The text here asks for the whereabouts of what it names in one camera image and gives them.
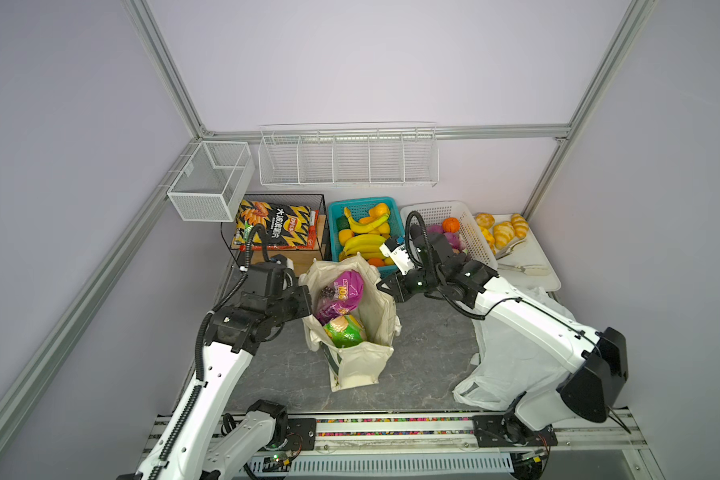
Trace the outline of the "cream canvas tote bag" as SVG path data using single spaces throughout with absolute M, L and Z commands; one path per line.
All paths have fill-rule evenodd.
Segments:
M 360 256 L 315 261 L 299 278 L 311 296 L 307 347 L 327 359 L 334 392 L 376 384 L 394 353 L 401 324 L 392 296 L 377 289 L 381 279 Z

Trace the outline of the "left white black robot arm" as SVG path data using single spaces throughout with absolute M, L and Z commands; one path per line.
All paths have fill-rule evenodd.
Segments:
M 285 406 L 258 400 L 213 444 L 227 402 L 260 346 L 282 327 L 311 313 L 307 287 L 293 262 L 269 256 L 269 237 L 256 225 L 248 234 L 242 276 L 204 316 L 194 342 L 194 377 L 156 445 L 132 479 L 232 479 L 265 447 L 287 442 Z

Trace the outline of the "white plastic grocery bag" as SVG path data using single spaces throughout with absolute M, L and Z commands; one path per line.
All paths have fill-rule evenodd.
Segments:
M 565 368 L 514 328 L 490 316 L 474 323 L 478 353 L 476 368 L 453 389 L 462 404 L 503 411 L 519 395 L 558 382 Z

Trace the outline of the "purple snack bag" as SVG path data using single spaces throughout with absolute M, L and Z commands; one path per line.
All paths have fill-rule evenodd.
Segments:
M 321 325 L 326 325 L 350 313 L 359 306 L 364 288 L 364 279 L 359 272 L 349 270 L 341 273 L 320 290 L 314 316 Z

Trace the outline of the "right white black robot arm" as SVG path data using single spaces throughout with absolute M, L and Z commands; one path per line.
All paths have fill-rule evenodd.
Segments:
M 464 253 L 455 253 L 441 234 L 431 234 L 417 211 L 406 217 L 404 233 L 379 248 L 397 272 L 377 288 L 397 302 L 417 294 L 437 293 L 454 310 L 474 321 L 493 318 L 532 341 L 566 374 L 551 386 L 523 391 L 509 404 L 501 434 L 523 445 L 546 427 L 581 418 L 603 423 L 628 379 L 624 335 L 608 327 L 598 331 L 557 314 L 501 277 L 499 272 Z

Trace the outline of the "green chips bag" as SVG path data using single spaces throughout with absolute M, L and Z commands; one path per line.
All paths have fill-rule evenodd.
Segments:
M 332 319 L 323 329 L 337 348 L 351 348 L 368 339 L 362 322 L 351 314 Z

